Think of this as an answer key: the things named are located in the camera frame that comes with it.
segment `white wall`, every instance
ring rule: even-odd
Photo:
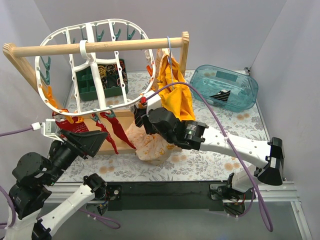
[[[250,67],[285,0],[34,0],[55,31],[103,19],[125,19],[149,38],[180,37],[189,31],[188,69],[211,64],[233,70]],[[121,37],[126,37],[122,29]],[[140,51],[121,52],[129,71],[146,70]]]
[[[258,100],[271,136],[283,139],[313,239],[320,239],[320,1],[287,1],[254,61]]]
[[[0,33],[1,46],[4,43],[34,46],[39,45],[50,31],[33,0],[0,0]],[[62,78],[67,63],[52,64],[52,75]],[[56,95],[63,102],[70,81],[62,81],[61,78],[56,84],[60,89]],[[25,128],[51,116],[49,108],[3,54],[0,54],[0,111],[0,133]],[[46,156],[49,146],[49,139],[45,139],[39,131],[0,137],[0,185],[9,191],[16,181],[11,172],[20,157],[28,152]],[[0,222],[7,219],[8,204],[0,196]]]

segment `patterned table surface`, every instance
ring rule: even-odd
[[[186,71],[185,79],[190,81],[194,71]],[[147,72],[129,72],[127,97],[134,99],[145,89],[149,74]],[[68,109],[77,109],[76,100],[71,94]],[[118,104],[122,97],[110,97],[107,104]],[[86,110],[98,106],[98,101],[81,103]],[[196,120],[218,129],[218,125],[205,104],[193,99]],[[237,113],[214,107],[217,117],[231,134],[253,140],[267,140],[267,135],[256,105],[251,109]],[[83,176],[98,173],[107,182],[120,181],[204,181],[226,180],[230,173],[240,171],[238,159],[215,152],[182,150],[174,152],[167,161],[159,166],[150,165],[138,159],[135,154],[97,155],[82,159],[78,157],[60,177],[59,182],[82,182]]]

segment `transparent teal box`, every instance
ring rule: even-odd
[[[212,65],[199,66],[190,84],[209,104],[237,113],[253,107],[259,89],[252,77]],[[195,99],[202,101],[193,90],[191,92]]]

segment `black cable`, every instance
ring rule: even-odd
[[[238,210],[236,210],[236,209],[234,209],[234,208],[232,208],[230,206],[225,205],[224,207],[227,208],[229,210],[229,212],[234,211],[235,214],[233,213],[233,215],[241,215],[242,214],[242,212],[240,212],[240,211],[238,211]]]

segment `orange cloth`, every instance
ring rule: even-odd
[[[171,66],[168,61],[169,52],[163,51],[159,66],[158,89],[172,83]],[[186,82],[184,76],[180,71],[179,63],[172,57],[172,74],[173,82]],[[189,87],[182,84],[170,86],[161,92],[162,106],[167,110],[173,112],[176,118],[182,120],[196,120],[195,113],[192,107],[192,95]]]

